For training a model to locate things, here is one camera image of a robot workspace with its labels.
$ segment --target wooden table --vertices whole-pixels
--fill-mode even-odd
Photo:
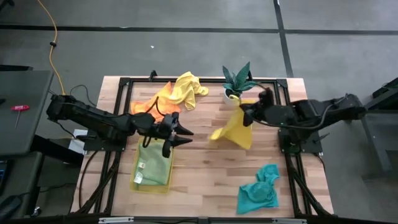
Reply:
[[[120,77],[104,77],[98,100],[99,109],[113,112],[119,79]],[[307,99],[302,78],[288,78],[287,82],[291,101]],[[164,85],[165,83],[135,83],[132,100],[147,101]],[[130,191],[129,181],[139,137],[136,134],[129,137],[127,148],[121,158],[112,215],[293,217],[286,164],[284,155],[279,152],[277,128],[254,123],[250,150],[241,149],[225,139],[209,141],[209,135],[226,124],[232,108],[222,101],[224,89],[220,83],[202,83],[202,85],[209,88],[209,94],[196,98],[197,107],[194,110],[187,111],[183,103],[180,105],[182,109],[180,122],[195,135],[192,136],[193,142],[174,149],[170,192],[167,195],[157,195]],[[259,87],[255,87],[245,92],[244,97],[256,99],[260,91]],[[81,172],[89,156],[85,157]],[[88,166],[82,187],[83,203],[98,185],[103,159],[104,152],[99,152]],[[324,208],[333,213],[321,162],[311,154],[303,154],[302,160],[309,189]],[[239,186],[255,182],[256,171],[266,164],[277,164],[279,168],[280,178],[275,181],[279,208],[263,208],[245,215],[237,215]],[[302,194],[297,184],[296,188],[300,208],[304,211]],[[79,189],[75,192],[72,211],[78,209],[78,191]],[[107,196],[108,192],[105,190],[102,208]]]

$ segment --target yellow towel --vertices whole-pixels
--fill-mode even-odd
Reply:
[[[242,103],[254,103],[255,100],[242,100]],[[244,149],[250,149],[252,143],[251,127],[243,126],[243,110],[237,107],[226,126],[219,128],[210,136],[210,140],[217,140],[224,137],[235,142]]]
[[[175,105],[185,101],[185,107],[193,110],[196,104],[195,94],[206,96],[208,93],[209,89],[200,85],[198,77],[192,75],[191,72],[186,72],[175,82],[170,101]]]

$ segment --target yellow tray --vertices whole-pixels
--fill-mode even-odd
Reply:
[[[138,146],[142,144],[143,137],[140,137],[138,139]],[[164,142],[164,140],[158,139],[151,139],[152,141],[157,141],[157,142]],[[137,169],[137,163],[138,163],[138,158],[139,158],[139,147],[137,147],[136,150],[136,155],[134,156],[134,163],[132,167],[132,172],[130,176],[130,190],[135,191],[135,192],[144,192],[144,193],[153,193],[153,194],[167,194],[169,192],[169,187],[170,183],[172,180],[172,171],[173,171],[173,161],[174,161],[174,152],[171,153],[172,156],[172,162],[171,162],[171,168],[170,168],[170,173],[169,173],[169,179],[167,181],[166,185],[144,185],[144,184],[137,184],[134,182],[134,174],[136,173]]]

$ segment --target crumpled cloth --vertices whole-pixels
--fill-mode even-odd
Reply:
[[[172,94],[172,84],[168,82],[152,99],[143,103],[139,101],[133,101],[130,103],[130,109],[132,114],[146,112],[154,103],[157,97],[157,105],[159,111],[163,114],[172,114],[173,112],[181,112],[178,105],[172,103],[169,98]],[[154,118],[156,122],[161,122],[163,120],[163,115],[157,112],[156,105],[148,112]]]
[[[256,183],[239,187],[237,214],[245,214],[259,208],[279,206],[274,188],[274,181],[279,178],[277,165],[265,165],[257,171],[256,178]]]
[[[255,100],[242,100],[242,103],[254,102]],[[210,136],[210,140],[217,140],[224,137],[232,142],[235,142],[243,149],[250,149],[252,143],[252,125],[247,127],[243,126],[243,116],[243,110],[240,107],[236,107],[232,116],[226,123],[226,126],[215,130]]]
[[[192,75],[191,72],[186,72],[179,76],[174,84],[173,93],[170,96],[170,101],[177,105],[185,102],[185,107],[188,110],[195,109],[195,94],[206,96],[209,93],[207,87],[202,87],[199,78]]]

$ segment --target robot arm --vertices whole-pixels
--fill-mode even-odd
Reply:
[[[178,121],[178,113],[167,114],[162,122],[155,123],[155,118],[149,113],[114,115],[107,111],[86,105],[73,96],[53,95],[47,109],[48,119],[72,120],[95,132],[91,136],[78,136],[82,141],[95,141],[120,146],[127,136],[136,132],[149,140],[151,138],[164,139],[163,156],[170,156],[170,148],[191,142],[191,139],[179,137],[176,134],[193,135]]]
[[[306,140],[315,131],[338,121],[360,119],[366,112],[358,97],[352,94],[332,100],[299,100],[285,106],[275,105],[274,94],[269,88],[259,94],[258,102],[240,107],[244,111],[243,125],[257,121],[286,129],[292,144]]]

